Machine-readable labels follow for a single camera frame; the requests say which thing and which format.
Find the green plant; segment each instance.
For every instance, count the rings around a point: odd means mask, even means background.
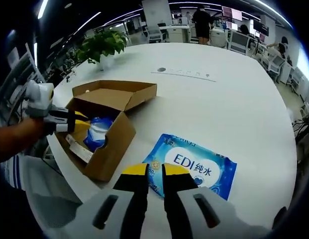
[[[76,56],[79,61],[88,59],[88,63],[100,62],[100,55],[114,55],[120,53],[126,47],[125,35],[118,31],[104,31],[84,40],[77,50]]]

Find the blue packet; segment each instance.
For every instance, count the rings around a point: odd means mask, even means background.
[[[105,134],[112,125],[112,120],[109,118],[93,118],[90,122],[90,128],[87,130],[87,137],[84,139],[84,144],[91,152],[102,147],[105,142]]]
[[[163,134],[143,163],[149,164],[149,186],[164,197],[162,164],[181,165],[188,169],[195,183],[206,186],[228,199],[236,163],[193,142],[174,135]]]

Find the potted plant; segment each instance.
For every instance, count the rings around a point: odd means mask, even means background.
[[[125,35],[118,31],[108,30],[87,38],[77,50],[79,61],[88,59],[88,63],[100,65],[101,70],[111,67],[115,52],[120,53],[126,47]]]

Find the box flap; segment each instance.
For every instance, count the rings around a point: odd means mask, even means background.
[[[129,110],[156,96],[157,85],[132,81],[95,81],[73,88],[77,99],[107,106],[119,111]]]

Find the open cardboard box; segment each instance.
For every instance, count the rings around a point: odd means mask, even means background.
[[[97,148],[85,163],[70,150],[66,133],[56,133],[66,154],[78,169],[90,178],[108,182],[135,136],[135,129],[125,111],[156,96],[157,85],[131,81],[95,81],[73,88],[74,97],[66,108],[79,111],[92,119],[108,117],[113,121],[106,133],[104,146]],[[88,127],[82,126],[72,137],[88,149],[83,140]]]

